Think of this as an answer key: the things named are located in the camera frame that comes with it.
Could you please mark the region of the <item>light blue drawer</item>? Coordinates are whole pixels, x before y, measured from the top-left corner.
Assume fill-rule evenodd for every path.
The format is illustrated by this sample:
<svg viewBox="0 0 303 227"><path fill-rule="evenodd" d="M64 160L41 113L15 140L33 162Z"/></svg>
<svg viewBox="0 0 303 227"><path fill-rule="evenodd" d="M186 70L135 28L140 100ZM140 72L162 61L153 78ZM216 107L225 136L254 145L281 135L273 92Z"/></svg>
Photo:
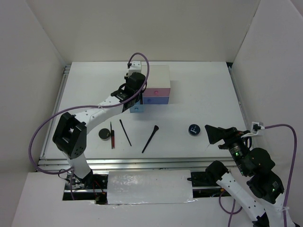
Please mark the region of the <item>light blue drawer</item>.
<svg viewBox="0 0 303 227"><path fill-rule="evenodd" d="M134 106L130 107L129 111L130 113L143 113L144 105L141 103L141 101L138 101Z"/></svg>

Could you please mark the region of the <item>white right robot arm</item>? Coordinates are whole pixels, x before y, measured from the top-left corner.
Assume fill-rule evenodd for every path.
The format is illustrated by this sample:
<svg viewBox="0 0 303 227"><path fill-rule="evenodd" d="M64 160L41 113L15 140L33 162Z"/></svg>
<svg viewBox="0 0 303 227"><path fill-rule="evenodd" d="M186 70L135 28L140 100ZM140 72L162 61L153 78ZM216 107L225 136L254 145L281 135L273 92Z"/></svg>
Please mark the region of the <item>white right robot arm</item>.
<svg viewBox="0 0 303 227"><path fill-rule="evenodd" d="M273 172L275 163L270 154L265 149L250 149L247 145L249 138L259 135L266 127L254 122L248 131L210 125L205 129L210 144L224 141L218 148L228 150L241 175L250 178L247 186L252 194L241 187L230 170L217 160L205 170L207 182L224 188L245 210L253 226L296 227L287 207L289 187L284 187L280 177Z"/></svg>

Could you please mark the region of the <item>red lip gloss tube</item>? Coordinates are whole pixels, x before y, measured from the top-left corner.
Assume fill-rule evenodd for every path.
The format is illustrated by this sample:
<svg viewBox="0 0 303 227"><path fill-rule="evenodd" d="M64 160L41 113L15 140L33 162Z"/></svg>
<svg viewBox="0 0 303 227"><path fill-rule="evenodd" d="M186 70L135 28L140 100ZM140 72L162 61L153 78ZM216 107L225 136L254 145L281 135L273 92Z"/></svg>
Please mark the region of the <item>red lip gloss tube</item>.
<svg viewBox="0 0 303 227"><path fill-rule="evenodd" d="M113 149L115 148L115 131L112 130Z"/></svg>

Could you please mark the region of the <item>navy round compact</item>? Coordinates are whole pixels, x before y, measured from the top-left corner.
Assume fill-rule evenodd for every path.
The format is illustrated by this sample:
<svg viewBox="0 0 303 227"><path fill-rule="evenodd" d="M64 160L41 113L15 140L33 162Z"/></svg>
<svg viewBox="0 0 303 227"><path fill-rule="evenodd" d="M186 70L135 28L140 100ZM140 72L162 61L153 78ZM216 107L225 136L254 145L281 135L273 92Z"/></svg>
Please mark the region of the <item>navy round compact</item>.
<svg viewBox="0 0 303 227"><path fill-rule="evenodd" d="M191 136L198 136L201 132L201 128L197 124L191 124L188 128L188 133Z"/></svg>

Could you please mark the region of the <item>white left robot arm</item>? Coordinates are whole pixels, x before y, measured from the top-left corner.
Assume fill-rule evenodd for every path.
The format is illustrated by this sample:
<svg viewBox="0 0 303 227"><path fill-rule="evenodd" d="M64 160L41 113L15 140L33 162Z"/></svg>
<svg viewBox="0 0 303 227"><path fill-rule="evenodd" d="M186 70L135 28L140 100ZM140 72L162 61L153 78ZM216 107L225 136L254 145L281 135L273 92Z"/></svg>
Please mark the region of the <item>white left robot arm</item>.
<svg viewBox="0 0 303 227"><path fill-rule="evenodd" d="M84 155L87 135L104 121L134 106L140 100L146 82L145 75L134 72L130 76L125 76L125 83L98 104L97 108L90 108L77 114L66 112L61 115L53 142L65 155L69 165L74 168L76 183L81 188L89 188L94 180L93 171Z"/></svg>

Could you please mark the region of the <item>black round powder jar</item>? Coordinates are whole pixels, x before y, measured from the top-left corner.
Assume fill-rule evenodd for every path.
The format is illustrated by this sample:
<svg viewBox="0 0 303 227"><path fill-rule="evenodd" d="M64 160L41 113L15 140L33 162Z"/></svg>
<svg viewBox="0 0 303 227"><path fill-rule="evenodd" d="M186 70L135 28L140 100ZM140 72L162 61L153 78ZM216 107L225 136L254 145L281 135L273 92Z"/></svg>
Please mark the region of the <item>black round powder jar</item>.
<svg viewBox="0 0 303 227"><path fill-rule="evenodd" d="M98 132L98 136L103 141L109 140L111 137L111 131L108 128L103 128Z"/></svg>

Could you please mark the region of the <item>pink drawer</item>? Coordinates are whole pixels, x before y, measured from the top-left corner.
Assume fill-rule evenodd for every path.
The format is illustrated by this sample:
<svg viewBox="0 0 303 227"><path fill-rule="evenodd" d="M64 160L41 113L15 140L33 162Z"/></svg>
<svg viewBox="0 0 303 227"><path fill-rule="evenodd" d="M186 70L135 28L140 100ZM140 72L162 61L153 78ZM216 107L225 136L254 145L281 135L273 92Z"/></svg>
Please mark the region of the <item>pink drawer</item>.
<svg viewBox="0 0 303 227"><path fill-rule="evenodd" d="M157 96L169 96L170 88L147 88L143 96L144 97L157 97Z"/></svg>

